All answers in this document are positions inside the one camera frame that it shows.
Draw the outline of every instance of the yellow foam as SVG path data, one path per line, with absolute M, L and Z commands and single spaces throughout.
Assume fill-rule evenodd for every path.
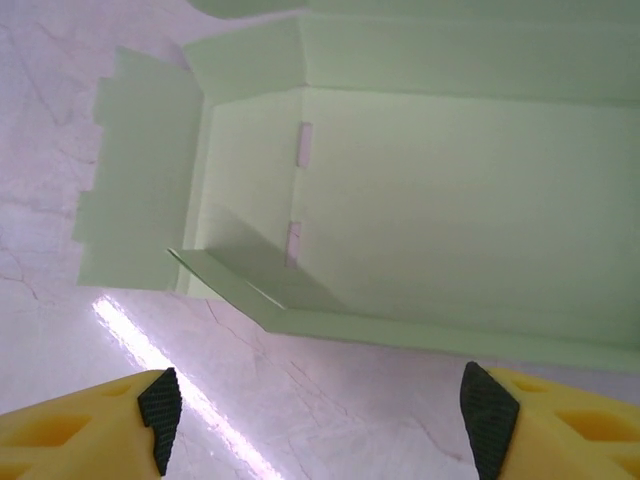
M 501 480 L 640 479 L 640 408 L 506 369 L 520 403 Z
M 121 378 L 0 416 L 0 480 L 160 478 L 137 397 L 161 374 Z

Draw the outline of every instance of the black rubber tip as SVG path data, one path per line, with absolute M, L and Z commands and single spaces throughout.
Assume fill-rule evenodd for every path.
M 460 407 L 480 480 L 500 476 L 520 404 L 487 371 L 467 363 L 460 388 Z
M 153 429 L 153 458 L 158 472 L 164 477 L 182 413 L 182 397 L 176 371 L 173 368 L 165 370 L 138 397 L 138 406 L 145 426 Z

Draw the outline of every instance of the floor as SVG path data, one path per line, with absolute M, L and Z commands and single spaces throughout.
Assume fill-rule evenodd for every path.
M 177 45 L 237 24 L 184 0 L 0 2 L 0 412 L 175 365 L 187 408 L 169 479 L 477 478 L 466 358 L 269 335 L 222 302 L 74 285 L 114 48 L 179 62 Z M 637 376 L 511 366 L 640 404 Z

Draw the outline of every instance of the folded flap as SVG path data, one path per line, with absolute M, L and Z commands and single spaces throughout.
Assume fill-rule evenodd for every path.
M 267 331 L 273 329 L 274 320 L 284 311 L 275 301 L 254 287 L 247 280 L 231 271 L 205 250 L 169 250 L 196 278 L 258 322 Z
M 89 245 L 81 284 L 175 287 L 166 249 L 184 239 L 202 100 L 190 72 L 118 50 L 114 78 L 98 89 L 100 163 L 74 232 Z
M 312 87 L 640 103 L 640 27 L 305 15 L 300 30 Z
M 540 23 L 640 23 L 637 0 L 188 0 L 219 18 L 239 18 L 310 7 L 314 12 L 445 20 Z
M 185 46 L 184 51 L 214 105 L 306 83 L 297 18 L 206 38 Z

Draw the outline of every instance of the box flap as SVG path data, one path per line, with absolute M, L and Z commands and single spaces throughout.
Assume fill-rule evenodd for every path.
M 313 87 L 640 103 L 640 28 L 313 14 L 300 25 Z
M 100 163 L 74 232 L 86 244 L 80 284 L 175 287 L 166 249 L 183 244 L 202 100 L 191 73 L 118 50 L 114 78 L 98 88 Z
M 383 17 L 506 22 L 640 23 L 637 0 L 188 0 L 220 18 L 239 18 L 310 7 L 314 12 Z
M 287 309 L 204 250 L 171 250 L 178 262 L 268 332 L 428 348 L 582 368 L 640 370 L 640 352 L 504 332 L 394 322 L 367 316 Z
M 296 18 L 206 38 L 187 45 L 184 51 L 207 100 L 214 105 L 306 83 Z

